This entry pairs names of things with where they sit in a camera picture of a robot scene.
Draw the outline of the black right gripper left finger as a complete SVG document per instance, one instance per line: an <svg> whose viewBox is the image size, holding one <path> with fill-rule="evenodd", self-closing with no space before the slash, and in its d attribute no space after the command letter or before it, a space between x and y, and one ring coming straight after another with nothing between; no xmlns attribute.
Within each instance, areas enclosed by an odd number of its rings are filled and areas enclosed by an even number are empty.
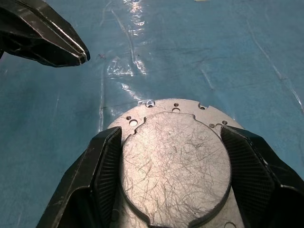
<svg viewBox="0 0 304 228"><path fill-rule="evenodd" d="M92 138L62 176L38 228L149 228L122 193L122 129L112 127Z"/></svg>

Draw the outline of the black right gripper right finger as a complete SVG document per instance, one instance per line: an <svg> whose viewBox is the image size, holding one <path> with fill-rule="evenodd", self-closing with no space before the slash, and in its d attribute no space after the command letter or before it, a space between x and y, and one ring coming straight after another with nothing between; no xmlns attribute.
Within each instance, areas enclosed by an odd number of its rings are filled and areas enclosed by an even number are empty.
<svg viewBox="0 0 304 228"><path fill-rule="evenodd" d="M232 188L246 228L302 228L304 181L259 135L223 126Z"/></svg>

